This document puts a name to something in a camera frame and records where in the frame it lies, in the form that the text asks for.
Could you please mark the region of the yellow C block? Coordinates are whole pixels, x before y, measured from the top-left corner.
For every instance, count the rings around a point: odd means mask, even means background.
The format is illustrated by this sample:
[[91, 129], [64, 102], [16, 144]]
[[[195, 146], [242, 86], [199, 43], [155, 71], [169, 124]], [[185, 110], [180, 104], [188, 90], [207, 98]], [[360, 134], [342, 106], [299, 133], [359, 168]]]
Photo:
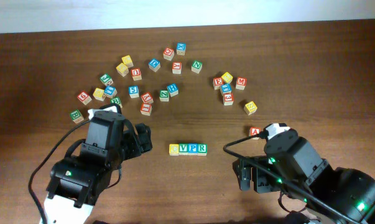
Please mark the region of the yellow C block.
[[170, 156], [178, 156], [179, 155], [179, 145], [178, 144], [170, 144], [169, 145], [169, 155]]

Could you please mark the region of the green V block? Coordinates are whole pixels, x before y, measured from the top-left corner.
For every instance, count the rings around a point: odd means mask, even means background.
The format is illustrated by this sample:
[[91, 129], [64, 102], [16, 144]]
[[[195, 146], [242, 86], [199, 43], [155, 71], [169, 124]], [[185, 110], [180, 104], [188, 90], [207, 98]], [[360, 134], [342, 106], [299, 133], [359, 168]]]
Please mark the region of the green V block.
[[188, 144], [181, 143], [178, 145], [178, 153], [180, 155], [188, 155]]

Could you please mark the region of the blue P block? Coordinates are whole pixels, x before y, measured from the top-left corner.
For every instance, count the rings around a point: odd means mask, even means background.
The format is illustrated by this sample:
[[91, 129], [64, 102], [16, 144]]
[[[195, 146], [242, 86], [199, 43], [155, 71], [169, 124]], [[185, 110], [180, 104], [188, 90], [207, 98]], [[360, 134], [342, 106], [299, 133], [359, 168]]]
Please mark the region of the blue P block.
[[188, 144], [188, 155], [196, 155], [198, 153], [198, 144]]

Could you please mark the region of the green R block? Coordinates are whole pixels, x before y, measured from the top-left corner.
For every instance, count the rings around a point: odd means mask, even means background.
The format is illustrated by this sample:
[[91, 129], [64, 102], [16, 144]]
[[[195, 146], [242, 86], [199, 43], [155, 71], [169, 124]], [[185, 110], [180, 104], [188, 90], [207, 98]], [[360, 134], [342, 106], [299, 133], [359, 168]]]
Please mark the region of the green R block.
[[206, 144], [198, 144], [197, 154], [199, 156], [206, 156], [208, 153], [208, 146]]

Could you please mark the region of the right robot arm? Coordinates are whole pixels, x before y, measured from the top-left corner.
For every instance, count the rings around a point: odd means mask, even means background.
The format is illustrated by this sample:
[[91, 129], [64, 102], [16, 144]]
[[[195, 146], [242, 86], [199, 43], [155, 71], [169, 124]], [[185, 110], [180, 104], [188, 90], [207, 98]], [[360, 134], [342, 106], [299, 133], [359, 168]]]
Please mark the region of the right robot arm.
[[370, 175], [332, 168], [294, 129], [258, 136], [266, 140], [263, 156], [235, 155], [241, 190], [300, 200], [318, 223], [375, 223], [375, 179]]

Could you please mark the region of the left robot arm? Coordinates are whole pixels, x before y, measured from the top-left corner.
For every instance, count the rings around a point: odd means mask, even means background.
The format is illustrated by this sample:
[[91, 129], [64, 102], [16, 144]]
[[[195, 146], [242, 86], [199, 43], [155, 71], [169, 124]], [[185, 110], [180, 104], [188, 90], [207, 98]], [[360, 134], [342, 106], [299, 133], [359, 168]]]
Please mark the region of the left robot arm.
[[84, 223], [122, 163], [152, 150], [151, 130], [133, 125], [119, 106], [89, 112], [87, 136], [74, 142], [50, 171], [41, 223]]

